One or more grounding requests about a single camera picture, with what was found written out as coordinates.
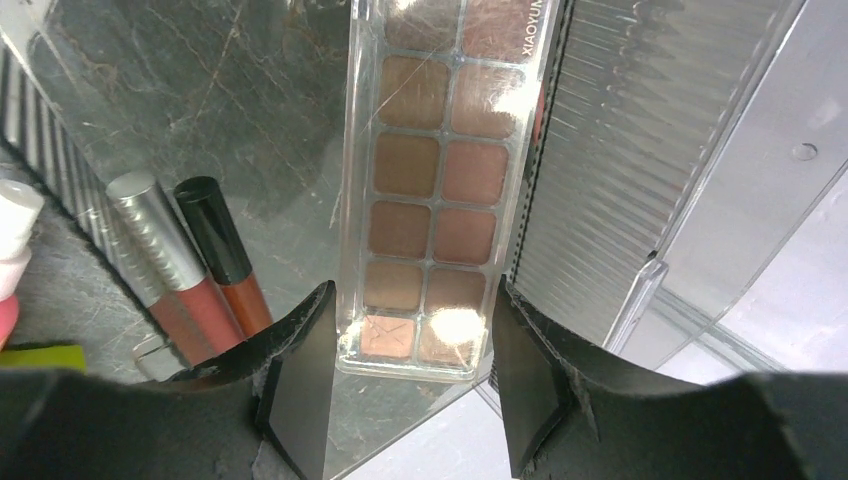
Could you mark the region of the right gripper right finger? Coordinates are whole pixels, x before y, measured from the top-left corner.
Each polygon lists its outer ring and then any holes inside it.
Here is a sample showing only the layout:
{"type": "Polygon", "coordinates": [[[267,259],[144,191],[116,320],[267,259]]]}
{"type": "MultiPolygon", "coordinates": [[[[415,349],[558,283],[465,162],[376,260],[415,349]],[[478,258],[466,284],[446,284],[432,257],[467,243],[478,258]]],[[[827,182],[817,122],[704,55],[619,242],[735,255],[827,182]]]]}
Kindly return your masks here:
{"type": "Polygon", "coordinates": [[[624,360],[507,280],[494,364],[519,479],[843,479],[847,378],[745,373],[707,386],[624,360]]]}

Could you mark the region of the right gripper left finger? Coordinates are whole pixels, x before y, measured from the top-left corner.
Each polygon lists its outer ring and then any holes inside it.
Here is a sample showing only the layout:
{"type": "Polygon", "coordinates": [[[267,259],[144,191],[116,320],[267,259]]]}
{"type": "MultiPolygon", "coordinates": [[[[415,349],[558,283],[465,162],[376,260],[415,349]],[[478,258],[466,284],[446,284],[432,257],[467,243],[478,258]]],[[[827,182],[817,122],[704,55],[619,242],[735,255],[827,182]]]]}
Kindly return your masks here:
{"type": "Polygon", "coordinates": [[[320,479],[336,357],[336,286],[164,382],[1,372],[5,479],[320,479]]]}

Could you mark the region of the silver eyeliner pencil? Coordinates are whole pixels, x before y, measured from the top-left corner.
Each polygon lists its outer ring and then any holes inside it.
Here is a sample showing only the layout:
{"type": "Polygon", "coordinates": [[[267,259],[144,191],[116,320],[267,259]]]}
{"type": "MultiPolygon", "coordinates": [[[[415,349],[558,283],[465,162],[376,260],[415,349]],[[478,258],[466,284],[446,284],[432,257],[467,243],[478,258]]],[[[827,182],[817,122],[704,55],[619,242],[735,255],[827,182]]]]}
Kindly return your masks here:
{"type": "Polygon", "coordinates": [[[211,350],[204,358],[241,343],[244,333],[156,177],[125,173],[107,185],[106,194],[211,350]]]}

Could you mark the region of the pink bottle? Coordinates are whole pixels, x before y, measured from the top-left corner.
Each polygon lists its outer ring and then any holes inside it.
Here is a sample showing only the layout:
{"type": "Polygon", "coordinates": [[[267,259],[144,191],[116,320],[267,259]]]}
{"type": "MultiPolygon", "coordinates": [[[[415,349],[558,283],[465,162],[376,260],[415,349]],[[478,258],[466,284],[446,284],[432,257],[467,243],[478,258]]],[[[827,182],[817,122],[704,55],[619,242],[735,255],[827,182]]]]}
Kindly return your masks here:
{"type": "Polygon", "coordinates": [[[1,180],[1,348],[18,321],[16,289],[32,257],[28,243],[44,203],[33,187],[1,180]]]}

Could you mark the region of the brown lip pencil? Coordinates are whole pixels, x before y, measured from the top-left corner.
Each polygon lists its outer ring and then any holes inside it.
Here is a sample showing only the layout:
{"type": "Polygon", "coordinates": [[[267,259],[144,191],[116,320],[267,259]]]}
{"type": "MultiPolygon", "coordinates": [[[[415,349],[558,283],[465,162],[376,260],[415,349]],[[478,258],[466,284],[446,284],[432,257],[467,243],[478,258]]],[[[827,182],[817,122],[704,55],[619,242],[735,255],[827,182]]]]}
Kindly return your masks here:
{"type": "Polygon", "coordinates": [[[269,306],[219,182],[210,176],[191,177],[175,187],[173,196],[244,335],[271,326],[269,306]]]}

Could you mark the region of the clear acrylic makeup organizer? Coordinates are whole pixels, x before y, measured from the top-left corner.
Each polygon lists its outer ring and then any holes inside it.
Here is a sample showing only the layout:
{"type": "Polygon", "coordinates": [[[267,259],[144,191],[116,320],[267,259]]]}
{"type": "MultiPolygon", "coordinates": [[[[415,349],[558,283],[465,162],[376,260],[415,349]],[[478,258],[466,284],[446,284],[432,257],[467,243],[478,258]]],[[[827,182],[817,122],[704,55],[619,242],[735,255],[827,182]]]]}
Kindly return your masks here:
{"type": "Polygon", "coordinates": [[[5,479],[843,479],[843,1],[5,1],[5,479]]]}

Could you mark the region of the brown eyeshadow palette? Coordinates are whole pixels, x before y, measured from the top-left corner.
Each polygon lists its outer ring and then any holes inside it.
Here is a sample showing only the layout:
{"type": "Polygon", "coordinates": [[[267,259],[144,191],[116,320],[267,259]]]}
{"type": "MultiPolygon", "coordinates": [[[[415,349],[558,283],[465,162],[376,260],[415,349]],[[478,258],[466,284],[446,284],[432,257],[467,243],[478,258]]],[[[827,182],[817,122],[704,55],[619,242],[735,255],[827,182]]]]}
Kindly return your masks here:
{"type": "Polygon", "coordinates": [[[474,379],[559,1],[356,1],[337,277],[349,374],[474,379]]]}

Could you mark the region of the green lego brick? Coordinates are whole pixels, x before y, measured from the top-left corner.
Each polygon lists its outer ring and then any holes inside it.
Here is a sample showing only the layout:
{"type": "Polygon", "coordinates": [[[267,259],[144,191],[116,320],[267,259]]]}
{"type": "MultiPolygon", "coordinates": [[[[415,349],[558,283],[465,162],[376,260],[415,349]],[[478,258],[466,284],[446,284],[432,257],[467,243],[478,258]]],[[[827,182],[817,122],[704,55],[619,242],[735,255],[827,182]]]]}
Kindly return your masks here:
{"type": "Polygon", "coordinates": [[[83,348],[79,345],[3,350],[2,368],[64,368],[87,370],[83,348]]]}

